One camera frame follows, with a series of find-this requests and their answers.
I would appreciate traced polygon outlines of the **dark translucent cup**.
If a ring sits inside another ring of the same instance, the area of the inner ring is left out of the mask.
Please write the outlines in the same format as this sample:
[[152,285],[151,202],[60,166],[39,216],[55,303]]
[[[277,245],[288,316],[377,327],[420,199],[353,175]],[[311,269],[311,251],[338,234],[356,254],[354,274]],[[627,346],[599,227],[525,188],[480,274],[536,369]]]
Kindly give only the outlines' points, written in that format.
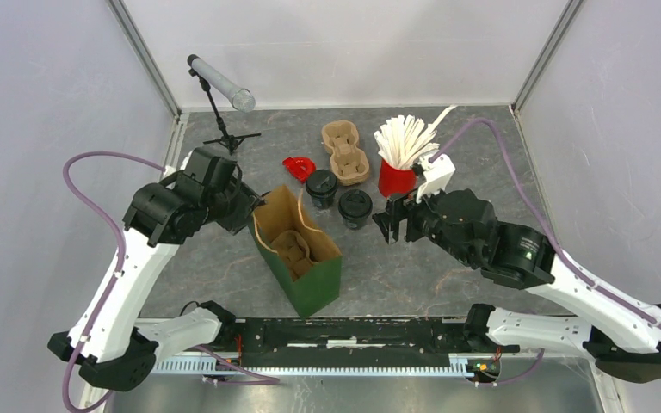
[[312,204],[320,210],[333,205],[338,187],[337,176],[331,170],[315,170],[306,180],[306,192],[310,195]]
[[347,228],[359,230],[366,225],[373,211],[373,201],[365,191],[351,189],[341,195],[337,209]]

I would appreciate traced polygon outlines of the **brown paper bag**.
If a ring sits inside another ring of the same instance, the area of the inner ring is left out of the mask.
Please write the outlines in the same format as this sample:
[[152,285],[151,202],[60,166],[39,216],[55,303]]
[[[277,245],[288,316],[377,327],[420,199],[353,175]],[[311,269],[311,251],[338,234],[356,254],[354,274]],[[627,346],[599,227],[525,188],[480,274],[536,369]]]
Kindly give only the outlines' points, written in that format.
[[[264,195],[265,204],[252,213],[250,234],[278,282],[286,287],[305,283],[340,283],[342,253],[333,239],[310,217],[302,204],[302,194],[293,193],[280,185]],[[282,232],[295,230],[307,241],[313,259],[317,262],[305,275],[292,281],[271,242]]]

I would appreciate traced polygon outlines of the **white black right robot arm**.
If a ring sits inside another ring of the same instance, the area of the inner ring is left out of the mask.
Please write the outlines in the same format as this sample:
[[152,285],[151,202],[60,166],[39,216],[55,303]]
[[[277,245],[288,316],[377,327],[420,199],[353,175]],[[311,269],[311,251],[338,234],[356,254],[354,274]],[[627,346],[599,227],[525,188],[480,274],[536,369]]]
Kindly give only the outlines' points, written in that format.
[[630,383],[661,379],[661,305],[633,299],[557,252],[536,229],[503,222],[469,189],[396,194],[373,216],[388,243],[426,238],[494,284],[560,305],[564,316],[473,305],[462,337],[474,351],[541,348],[583,357]]

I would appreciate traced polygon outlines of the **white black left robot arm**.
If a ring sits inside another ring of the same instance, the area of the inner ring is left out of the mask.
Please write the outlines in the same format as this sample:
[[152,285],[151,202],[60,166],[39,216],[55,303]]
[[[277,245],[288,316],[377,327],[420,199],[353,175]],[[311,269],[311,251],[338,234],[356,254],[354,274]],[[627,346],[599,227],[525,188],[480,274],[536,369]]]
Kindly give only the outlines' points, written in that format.
[[108,223],[117,247],[87,310],[70,330],[53,334],[48,349],[87,384],[108,391],[133,390],[184,350],[228,349],[236,339],[234,318],[213,301],[152,327],[136,322],[158,276],[189,238],[210,224],[235,235],[263,204],[244,183],[237,159],[209,145],[193,149],[179,169],[138,189],[116,224],[71,181],[70,167],[82,158],[65,164],[65,183]]

